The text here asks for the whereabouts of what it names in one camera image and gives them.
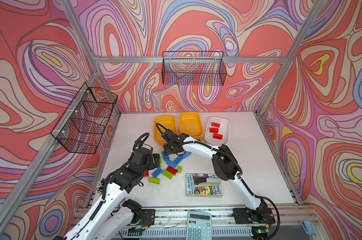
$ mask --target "black wire basket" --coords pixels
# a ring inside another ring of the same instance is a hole
[[[162,52],[164,85],[221,85],[226,78],[222,51]]]
[[[58,135],[52,135],[68,152],[95,154],[117,98],[103,88],[88,87]]]

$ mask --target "orange plastic tray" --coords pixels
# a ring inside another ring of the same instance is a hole
[[[180,132],[186,133],[190,137],[200,140],[204,134],[201,118],[198,113],[188,112],[181,113],[178,117],[180,121]]]
[[[161,137],[161,133],[158,131],[156,123],[159,123],[163,125],[164,127],[172,130],[174,133],[177,133],[177,125],[175,124],[175,118],[170,115],[166,116],[159,116],[154,119],[153,127],[154,127],[154,140],[155,142],[160,145],[164,146],[166,144],[166,141]]]

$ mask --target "patterned wall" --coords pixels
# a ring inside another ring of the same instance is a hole
[[[99,56],[161,56],[222,50],[225,56],[284,56],[311,0],[73,1]],[[252,111],[278,66],[227,64],[224,86],[164,86],[161,64],[103,64],[121,111]]]
[[[0,0],[0,205],[92,74],[56,0]],[[84,203],[115,119],[96,155],[58,147],[4,239],[52,239]]]
[[[330,239],[362,240],[362,0],[330,0],[262,118]]]

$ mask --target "white tabletop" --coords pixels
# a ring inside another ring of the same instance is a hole
[[[275,204],[294,203],[252,112],[205,112],[199,114],[204,131],[210,117],[220,117],[230,121],[231,132],[227,146],[241,166],[244,180],[255,194],[268,197]],[[173,115],[178,125],[179,113],[122,114],[102,172],[103,178],[120,168],[128,160],[134,141],[145,132],[150,133],[150,137],[145,143],[154,147],[153,152],[161,153],[163,151],[163,148],[157,145],[153,138],[153,121],[161,115]],[[175,158],[176,155],[170,155],[171,160]],[[174,176],[172,180],[159,175],[160,185],[149,183],[148,178],[145,177],[141,180],[144,186],[135,186],[127,199],[133,199],[143,207],[244,204],[241,196],[226,181],[221,181],[222,198],[187,197],[186,173],[214,173],[212,161],[192,154],[183,160],[179,166],[182,167],[182,173]],[[166,169],[166,167],[167,165],[162,160],[162,169]]]

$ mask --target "book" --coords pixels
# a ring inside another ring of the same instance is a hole
[[[222,197],[221,184],[216,186],[198,187],[194,184],[196,177],[218,178],[215,174],[187,173],[186,174],[186,196],[187,197]]]

